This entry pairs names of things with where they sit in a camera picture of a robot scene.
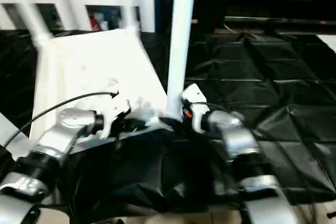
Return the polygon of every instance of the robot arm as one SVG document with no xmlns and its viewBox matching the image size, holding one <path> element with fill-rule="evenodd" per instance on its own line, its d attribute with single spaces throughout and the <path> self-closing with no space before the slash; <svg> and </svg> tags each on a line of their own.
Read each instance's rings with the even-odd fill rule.
<svg viewBox="0 0 336 224">
<path fill-rule="evenodd" d="M 202 130 L 216 132 L 222 139 L 226 160 L 233 177 L 241 188 L 242 217 L 252 224 L 286 223 L 299 221 L 283 194 L 270 164 L 261 153 L 257 141 L 239 118 L 224 112 L 207 112 L 202 116 Z"/>
<path fill-rule="evenodd" d="M 26 157 L 0 184 L 0 224 L 36 223 L 41 202 L 54 189 L 59 171 L 79 137 L 103 130 L 104 118 L 93 111 L 63 110 Z"/>
</svg>

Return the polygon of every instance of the black cylinder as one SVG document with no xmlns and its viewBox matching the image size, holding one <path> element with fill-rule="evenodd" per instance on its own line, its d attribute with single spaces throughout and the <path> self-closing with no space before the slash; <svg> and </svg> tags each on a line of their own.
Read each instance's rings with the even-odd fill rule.
<svg viewBox="0 0 336 224">
<path fill-rule="evenodd" d="M 232 162 L 232 169 L 237 182 L 245 178 L 272 175 L 271 166 L 262 153 L 248 153 L 237 156 Z"/>
<path fill-rule="evenodd" d="M 30 152 L 27 157 L 18 159 L 14 172 L 35 178 L 43 182 L 49 190 L 52 190 L 59 171 L 60 165 L 55 158 L 44 153 Z"/>
</svg>

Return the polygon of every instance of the metal rod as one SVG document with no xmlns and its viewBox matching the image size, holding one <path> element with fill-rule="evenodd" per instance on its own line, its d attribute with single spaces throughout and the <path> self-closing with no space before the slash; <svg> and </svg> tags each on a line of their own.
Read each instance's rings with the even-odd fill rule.
<svg viewBox="0 0 336 224">
<path fill-rule="evenodd" d="M 181 115 L 193 6 L 194 0 L 174 0 L 167 111 L 176 116 Z"/>
</svg>

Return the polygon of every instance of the black fabric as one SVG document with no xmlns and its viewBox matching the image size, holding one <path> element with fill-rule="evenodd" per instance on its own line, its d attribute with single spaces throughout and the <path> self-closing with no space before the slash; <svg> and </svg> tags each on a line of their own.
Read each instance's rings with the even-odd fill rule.
<svg viewBox="0 0 336 224">
<path fill-rule="evenodd" d="M 25 33 L 0 38 L 0 112 L 20 126 L 31 117 L 36 50 Z M 169 37 L 141 39 L 166 88 Z M 192 35 L 185 85 L 244 115 L 292 204 L 329 201 L 336 199 L 335 63 L 316 36 Z M 64 198 L 83 223 L 232 202 L 229 170 L 195 143 L 160 130 L 71 155 Z"/>
</svg>

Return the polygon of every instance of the white chair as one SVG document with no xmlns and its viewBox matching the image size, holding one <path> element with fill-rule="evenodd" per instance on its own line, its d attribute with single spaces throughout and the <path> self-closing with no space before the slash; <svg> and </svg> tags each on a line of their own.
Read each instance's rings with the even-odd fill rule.
<svg viewBox="0 0 336 224">
<path fill-rule="evenodd" d="M 16 2 L 38 49 L 33 115 L 81 94 L 111 92 L 115 81 L 122 85 L 133 109 L 140 105 L 138 98 L 155 109 L 166 108 L 166 94 L 138 38 L 132 0 L 122 1 L 123 29 L 57 38 L 30 0 Z M 111 99 L 84 104 L 83 109 L 112 110 Z M 32 124 L 29 138 L 33 142 L 54 125 L 56 114 L 52 111 Z"/>
</svg>

